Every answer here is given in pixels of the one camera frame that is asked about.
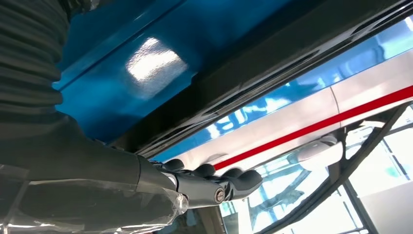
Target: grey hose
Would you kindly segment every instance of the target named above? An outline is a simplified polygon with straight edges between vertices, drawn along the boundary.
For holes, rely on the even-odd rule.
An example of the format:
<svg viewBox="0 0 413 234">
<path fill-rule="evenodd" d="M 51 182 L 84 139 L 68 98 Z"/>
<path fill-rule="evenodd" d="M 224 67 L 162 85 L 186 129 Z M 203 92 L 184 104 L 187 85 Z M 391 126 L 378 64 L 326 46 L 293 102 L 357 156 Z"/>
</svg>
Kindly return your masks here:
<svg viewBox="0 0 413 234">
<path fill-rule="evenodd" d="M 56 111 L 52 83 L 69 28 L 58 0 L 0 1 L 0 164 L 30 170 L 30 180 L 85 178 L 174 188 L 140 156 L 87 139 Z"/>
</svg>

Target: robotic hand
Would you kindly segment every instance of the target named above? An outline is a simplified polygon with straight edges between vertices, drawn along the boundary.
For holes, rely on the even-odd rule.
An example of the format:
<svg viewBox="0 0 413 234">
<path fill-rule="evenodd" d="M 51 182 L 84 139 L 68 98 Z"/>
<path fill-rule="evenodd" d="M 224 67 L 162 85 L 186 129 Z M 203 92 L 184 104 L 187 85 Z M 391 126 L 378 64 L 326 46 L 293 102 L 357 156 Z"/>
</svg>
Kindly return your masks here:
<svg viewBox="0 0 413 234">
<path fill-rule="evenodd" d="M 165 164 L 153 162 L 153 165 L 173 181 L 177 192 L 188 198 L 190 208 L 215 206 L 224 201 L 244 199 L 263 181 L 254 170 L 243 173 L 234 168 L 222 176 L 214 176 L 215 168 L 210 164 L 203 164 L 194 171 L 183 170 L 184 164 L 179 159 Z"/>
</svg>

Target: red stripe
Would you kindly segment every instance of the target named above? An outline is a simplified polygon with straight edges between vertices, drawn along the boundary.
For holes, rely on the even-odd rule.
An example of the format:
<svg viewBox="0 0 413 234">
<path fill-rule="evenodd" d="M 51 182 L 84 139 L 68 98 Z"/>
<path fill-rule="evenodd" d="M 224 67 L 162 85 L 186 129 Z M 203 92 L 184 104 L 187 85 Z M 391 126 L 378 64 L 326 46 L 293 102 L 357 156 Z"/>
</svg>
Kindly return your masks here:
<svg viewBox="0 0 413 234">
<path fill-rule="evenodd" d="M 300 129 L 298 131 L 290 133 L 286 136 L 283 136 L 281 138 L 273 140 L 269 143 L 258 146 L 257 148 L 254 148 L 252 150 L 248 150 L 248 151 L 246 151 L 242 154 L 239 154 L 239 155 L 234 156 L 230 159 L 227 159 L 225 161 L 217 163 L 217 164 L 214 165 L 214 167 L 215 167 L 216 170 L 222 169 L 222 168 L 230 166 L 230 165 L 232 165 L 236 162 L 239 162 L 241 160 L 244 160 L 246 158 L 249 158 L 251 156 L 259 154 L 263 151 L 269 150 L 271 148 L 274 148 L 276 146 L 284 144 L 288 141 L 299 138 L 303 135 L 312 133 L 312 132 L 317 131 L 319 129 L 328 127 L 332 124 L 344 121 L 346 119 L 361 115 L 365 112 L 372 111 L 374 109 L 383 107 L 385 105 L 389 105 L 389 104 L 392 104 L 392 103 L 395 103 L 395 102 L 398 102 L 398 101 L 401 101 L 401 100 L 404 100 L 404 99 L 407 99 L 407 98 L 411 98 L 411 97 L 413 97 L 413 86 L 410 86 L 410 87 L 404 88 L 402 90 L 396 91 L 394 93 L 383 96 L 383 97 L 381 97 L 379 99 L 376 99 L 374 101 L 370 101 L 366 104 L 363 104 L 363 105 L 358 106 L 356 108 L 350 109 L 348 111 L 345 111 L 345 112 L 340 113 L 338 115 L 335 115 L 333 117 L 327 118 L 327 119 L 325 119 L 323 121 L 320 121 L 318 123 L 312 124 L 308 127 L 305 127 L 305 128 Z"/>
</svg>

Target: glass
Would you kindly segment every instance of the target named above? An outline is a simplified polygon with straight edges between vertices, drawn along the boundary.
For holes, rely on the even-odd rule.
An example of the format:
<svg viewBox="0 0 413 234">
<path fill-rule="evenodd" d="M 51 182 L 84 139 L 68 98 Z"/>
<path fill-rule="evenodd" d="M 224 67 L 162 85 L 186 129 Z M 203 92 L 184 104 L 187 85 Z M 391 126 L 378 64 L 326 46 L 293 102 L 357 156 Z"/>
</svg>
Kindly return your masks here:
<svg viewBox="0 0 413 234">
<path fill-rule="evenodd" d="M 391 149 L 392 154 L 397 158 L 409 178 L 413 176 L 413 157 L 411 153 L 412 138 L 412 128 L 405 129 L 384 138 L 389 148 Z"/>
<path fill-rule="evenodd" d="M 392 130 L 412 122 L 413 109 L 408 107 L 393 125 Z M 347 158 L 353 155 L 355 149 L 359 148 L 365 141 L 364 134 L 358 130 L 355 130 L 351 136 L 349 133 L 347 138 Z M 408 181 L 394 156 L 405 169 L 407 175 L 413 176 L 413 159 L 409 153 L 411 151 L 412 136 L 413 129 L 408 128 L 384 137 L 371 154 L 359 165 L 357 170 L 350 176 L 351 184 L 359 196 L 380 192 Z"/>
<path fill-rule="evenodd" d="M 413 108 L 412 105 L 407 107 L 405 112 L 400 116 L 400 118 L 394 123 L 392 130 L 407 125 L 413 122 Z"/>
<path fill-rule="evenodd" d="M 310 172 L 298 164 L 297 154 L 302 149 L 298 148 L 255 169 L 262 175 L 263 184 L 245 200 L 247 209 L 240 209 L 234 202 L 220 206 L 229 234 L 241 233 L 240 228 L 256 233 L 277 222 L 328 178 L 326 168 Z"/>
<path fill-rule="evenodd" d="M 346 159 L 350 159 L 361 148 L 363 142 L 372 133 L 373 128 L 369 126 L 362 126 L 355 130 L 349 131 L 346 138 Z"/>
<path fill-rule="evenodd" d="M 362 228 L 358 215 L 350 210 L 354 207 L 341 186 L 307 217 L 294 224 L 292 230 L 294 234 L 334 234 Z"/>
</svg>

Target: window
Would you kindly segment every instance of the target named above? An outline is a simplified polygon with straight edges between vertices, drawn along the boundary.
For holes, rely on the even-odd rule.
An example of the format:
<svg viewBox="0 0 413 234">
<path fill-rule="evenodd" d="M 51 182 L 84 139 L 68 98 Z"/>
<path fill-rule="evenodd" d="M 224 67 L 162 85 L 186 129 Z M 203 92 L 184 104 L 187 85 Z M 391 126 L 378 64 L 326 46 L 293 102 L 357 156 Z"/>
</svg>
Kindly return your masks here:
<svg viewBox="0 0 413 234">
<path fill-rule="evenodd" d="M 312 194 L 327 178 L 328 171 L 303 169 L 296 159 L 298 148 L 258 168 L 263 177 L 262 186 L 246 200 L 248 206 L 248 222 L 240 222 L 245 216 L 233 202 L 221 205 L 221 212 L 229 234 L 237 234 L 239 225 L 249 225 L 253 233 L 285 217 L 298 207 L 304 199 Z"/>
<path fill-rule="evenodd" d="M 359 196 L 406 183 L 413 176 L 413 158 L 410 154 L 412 123 L 413 109 L 410 106 L 387 136 L 350 176 L 351 184 Z"/>
</svg>

